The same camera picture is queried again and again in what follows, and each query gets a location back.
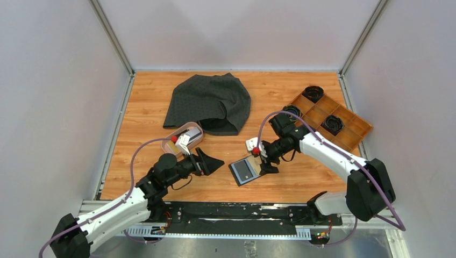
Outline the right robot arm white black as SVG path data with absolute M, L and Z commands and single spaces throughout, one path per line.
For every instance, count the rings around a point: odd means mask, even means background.
M 348 213 L 361 221 L 379 216 L 379 212 L 392 207 L 396 195 L 385 164 L 379 159 L 366 160 L 333 144 L 314 130 L 303 119 L 297 126 L 290 120 L 291 113 L 275 111 L 262 122 L 269 123 L 278 139 L 269 143 L 261 139 L 259 132 L 246 144 L 254 155 L 260 154 L 270 166 L 278 164 L 288 152 L 310 156 L 336 173 L 346 184 L 343 192 L 323 191 L 307 202 L 307 217 L 313 224 L 321 224 L 329 215 Z

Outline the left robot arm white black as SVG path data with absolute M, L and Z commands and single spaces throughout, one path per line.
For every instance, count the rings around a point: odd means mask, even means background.
M 148 219 L 160 221 L 165 215 L 163 198 L 174 183 L 191 175 L 209 176 L 223 165 L 224 161 L 206 155 L 200 148 L 182 160 L 163 154 L 132 190 L 81 216 L 69 213 L 62 217 L 49 246 L 56 257 L 89 257 L 130 226 Z

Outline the yellow credit card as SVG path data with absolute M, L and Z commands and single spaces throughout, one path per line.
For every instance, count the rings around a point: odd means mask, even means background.
M 261 157 L 260 156 L 249 156 L 247 158 L 247 162 L 252 167 L 253 172 L 256 175 L 259 176 L 261 171 L 262 171 L 262 169 L 261 169 L 261 165 L 262 165 Z

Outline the black leather card holder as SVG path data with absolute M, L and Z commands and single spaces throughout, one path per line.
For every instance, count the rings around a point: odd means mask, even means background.
M 229 170 L 233 175 L 237 186 L 239 187 L 263 176 L 258 176 L 253 172 L 252 167 L 247 162 L 248 157 L 245 157 L 228 165 Z

